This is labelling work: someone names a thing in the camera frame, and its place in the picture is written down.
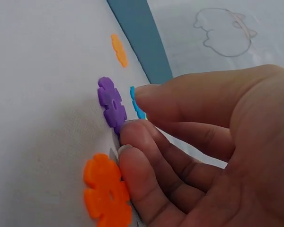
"purple flower piece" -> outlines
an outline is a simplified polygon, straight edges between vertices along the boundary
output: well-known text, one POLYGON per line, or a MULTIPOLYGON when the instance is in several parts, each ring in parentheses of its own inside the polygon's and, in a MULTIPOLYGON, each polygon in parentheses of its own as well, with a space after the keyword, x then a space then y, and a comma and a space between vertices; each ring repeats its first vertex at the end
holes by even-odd
POLYGON ((98 81, 98 97, 100 105, 105 108, 104 117, 107 124, 114 128, 117 135, 127 119, 125 107, 121 105, 122 98, 115 88, 114 83, 108 77, 102 77, 98 81))

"orange flower piece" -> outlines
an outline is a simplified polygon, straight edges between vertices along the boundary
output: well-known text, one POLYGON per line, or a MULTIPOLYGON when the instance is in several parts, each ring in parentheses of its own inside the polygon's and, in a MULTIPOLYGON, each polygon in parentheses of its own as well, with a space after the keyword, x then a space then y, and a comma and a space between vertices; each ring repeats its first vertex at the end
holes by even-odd
POLYGON ((84 201, 92 218, 99 218, 97 227, 127 227, 132 210, 127 204, 129 193, 117 164, 105 154, 97 154, 84 169, 84 182, 89 187, 84 201))
POLYGON ((121 63, 123 68, 126 68, 128 65, 128 61, 121 40, 116 34, 112 34, 111 39, 112 39, 113 49, 116 52, 119 62, 121 63))

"pencil sketch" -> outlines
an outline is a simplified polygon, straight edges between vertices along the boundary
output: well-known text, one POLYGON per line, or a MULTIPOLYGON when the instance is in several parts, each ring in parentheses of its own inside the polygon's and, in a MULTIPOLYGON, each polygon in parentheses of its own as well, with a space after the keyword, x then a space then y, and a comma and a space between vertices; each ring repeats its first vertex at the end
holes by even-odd
POLYGON ((257 35, 243 22, 244 18, 228 9, 205 8, 196 14, 194 28, 206 32, 205 47, 224 57, 238 57, 249 50, 251 39, 257 35))

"flower-shaped foam piece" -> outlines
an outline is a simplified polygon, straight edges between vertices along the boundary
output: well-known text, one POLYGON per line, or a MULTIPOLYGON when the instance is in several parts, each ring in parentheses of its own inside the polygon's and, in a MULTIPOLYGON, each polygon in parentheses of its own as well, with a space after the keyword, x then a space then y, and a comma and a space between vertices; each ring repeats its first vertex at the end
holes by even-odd
POLYGON ((146 118, 146 114, 144 113, 144 111, 142 109, 139 108, 139 106, 136 103, 136 100, 134 98, 134 87, 130 88, 130 94, 131 94, 131 98, 133 100, 133 107, 134 110, 137 112, 137 116, 139 119, 145 119, 146 118))
POLYGON ((121 40, 116 34, 112 34, 110 37, 112 39, 113 49, 115 50, 119 62, 121 63, 123 68, 126 68, 128 65, 128 60, 121 40))
POLYGON ((117 164, 105 154, 97 154, 84 169, 84 182, 89 187, 84 201, 92 218, 98 218, 97 227, 127 227, 132 210, 127 204, 129 193, 117 164))
POLYGON ((98 81, 98 97, 100 105, 105 107, 104 117, 117 135, 127 119, 125 107, 121 105, 122 98, 115 88, 114 83, 108 77, 102 77, 98 81))

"hand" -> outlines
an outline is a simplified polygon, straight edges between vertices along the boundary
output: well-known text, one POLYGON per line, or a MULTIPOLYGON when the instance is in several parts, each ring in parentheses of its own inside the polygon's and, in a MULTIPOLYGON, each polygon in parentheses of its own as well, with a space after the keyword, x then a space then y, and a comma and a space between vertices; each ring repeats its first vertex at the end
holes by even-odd
POLYGON ((189 74, 136 90, 119 165, 150 227, 284 226, 284 69, 189 74), (195 160, 155 127, 211 157, 195 160))

